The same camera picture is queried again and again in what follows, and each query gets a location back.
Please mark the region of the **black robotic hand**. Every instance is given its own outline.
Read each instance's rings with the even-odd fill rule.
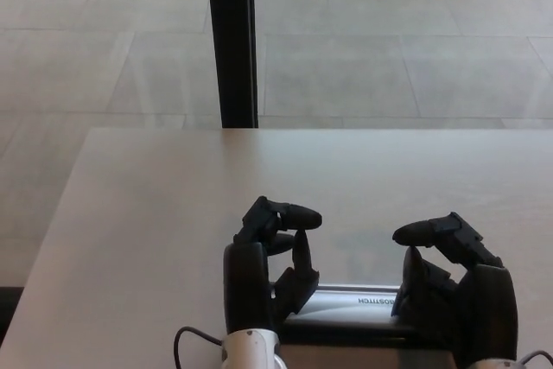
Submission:
[[[243,227],[225,249],[224,292],[228,334],[247,329],[276,331],[290,313],[298,313],[319,284],[311,266],[306,230],[322,223],[306,207],[257,198]],[[281,231],[296,230],[295,235]],[[269,281],[268,256],[292,250],[293,267]]]
[[[393,239],[408,246],[392,315],[449,349],[458,368],[486,359],[515,360],[518,313],[509,271],[457,213],[399,228]],[[417,246],[435,246],[467,269],[456,283],[424,260]]]

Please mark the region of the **black cable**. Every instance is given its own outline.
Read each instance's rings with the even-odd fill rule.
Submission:
[[[181,340],[181,336],[184,332],[193,333],[196,336],[200,336],[203,340],[207,340],[210,343],[213,343],[214,345],[223,346],[223,342],[221,340],[213,336],[210,336],[209,334],[204,333],[197,328],[193,328],[192,326],[185,326],[184,328],[179,328],[179,331],[176,332],[175,334],[175,340],[173,341],[173,357],[175,358],[176,369],[182,369],[181,358],[179,357],[179,341]]]
[[[544,356],[551,363],[551,365],[553,366],[553,356],[551,356],[549,353],[545,352],[544,350],[536,350],[535,352],[528,353],[522,359],[519,359],[518,363],[520,363],[521,365],[526,365],[528,362],[530,362],[536,356]]]

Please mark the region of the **white table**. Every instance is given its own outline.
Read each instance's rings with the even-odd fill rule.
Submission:
[[[169,369],[179,326],[221,336],[223,249],[260,194],[323,214],[310,240],[324,283],[399,283],[391,233],[457,211],[511,269],[519,351],[551,350],[552,144],[522,130],[94,130],[0,368]],[[356,367],[397,363],[367,353],[378,365]],[[193,336],[181,355],[186,368],[219,367],[217,348]]]

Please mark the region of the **metal bar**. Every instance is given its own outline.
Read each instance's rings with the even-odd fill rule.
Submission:
[[[286,345],[440,349],[391,316],[398,286],[320,285],[279,330]]]
[[[255,0],[210,0],[223,128],[257,128]]]

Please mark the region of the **tiled floor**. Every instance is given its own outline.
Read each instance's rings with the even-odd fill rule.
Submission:
[[[0,284],[90,127],[219,127],[208,0],[0,0]],[[257,0],[263,128],[553,128],[553,0]]]

